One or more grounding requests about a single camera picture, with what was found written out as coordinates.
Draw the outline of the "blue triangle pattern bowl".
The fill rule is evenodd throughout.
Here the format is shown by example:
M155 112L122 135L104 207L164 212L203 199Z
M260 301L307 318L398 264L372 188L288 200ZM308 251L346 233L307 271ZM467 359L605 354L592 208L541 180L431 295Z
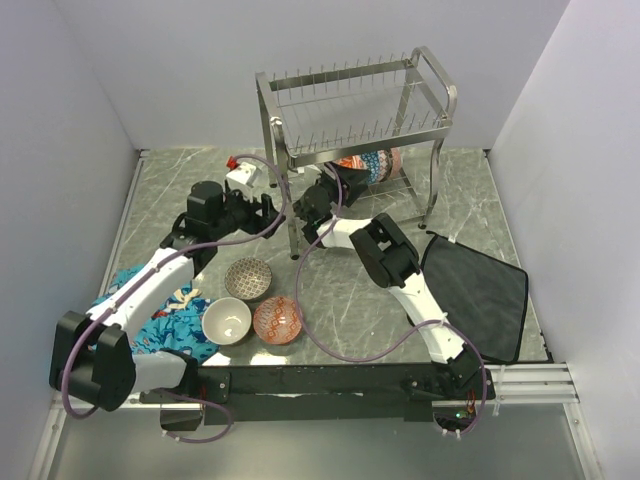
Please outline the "blue triangle pattern bowl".
M389 161L384 150L364 153L360 158L369 172L369 178L367 180L369 185L380 183L385 179L389 167Z

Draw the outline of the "steel two-tier dish rack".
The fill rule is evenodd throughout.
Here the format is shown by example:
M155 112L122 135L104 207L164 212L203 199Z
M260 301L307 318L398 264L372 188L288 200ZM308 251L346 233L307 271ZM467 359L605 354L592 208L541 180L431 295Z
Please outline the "steel two-tier dish rack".
M271 182L302 167L429 142L429 195L412 221L427 227L439 193L440 153L459 91L426 46L400 57L255 75Z

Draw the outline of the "orange floral pattern bowl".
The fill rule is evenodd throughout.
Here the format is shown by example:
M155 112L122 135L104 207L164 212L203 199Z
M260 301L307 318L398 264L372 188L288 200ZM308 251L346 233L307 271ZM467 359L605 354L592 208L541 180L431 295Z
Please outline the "orange floral pattern bowl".
M338 166L341 166L341 167L344 167L344 168L354 169L354 170L367 170L368 169L368 166L362 160L360 155L353 155L353 156L343 157L343 158L340 158L338 160L334 160L333 163L335 165L338 165Z

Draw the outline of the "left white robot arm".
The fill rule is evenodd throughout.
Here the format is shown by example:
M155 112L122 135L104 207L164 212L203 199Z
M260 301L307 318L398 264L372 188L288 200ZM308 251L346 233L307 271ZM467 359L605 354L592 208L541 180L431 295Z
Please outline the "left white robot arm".
M176 401L201 390L197 360L175 349L135 354L131 342L151 316L180 287L197 276L231 234L244 241L270 237L283 222L267 194L246 199L228 184L192 186L187 208L146 265L107 300L84 314L69 311L57 323L50 385L65 411L84 419L114 411L133 393L164 390Z

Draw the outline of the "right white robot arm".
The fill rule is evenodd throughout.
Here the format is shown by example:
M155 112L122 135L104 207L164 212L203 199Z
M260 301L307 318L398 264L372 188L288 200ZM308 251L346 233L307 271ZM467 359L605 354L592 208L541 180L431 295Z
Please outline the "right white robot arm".
M369 278L400 303L413 326L378 354L348 357L331 350L316 337L306 323L299 300L295 299L303 330L313 344L329 356L361 364L386 357L418 333L426 343L431 361L441 369L438 386L445 396L462 397L473 386L473 378L479 376L481 398L487 399L489 375L479 349L449 322L448 314L428 288L415 246L398 224L386 213L364 220L340 216L348 196L355 192L355 185L365 177L362 170L345 169L329 162L294 204L295 216L305 222L303 233L309 243L297 266L294 295L299 295L302 267L313 250L349 249L357 254Z

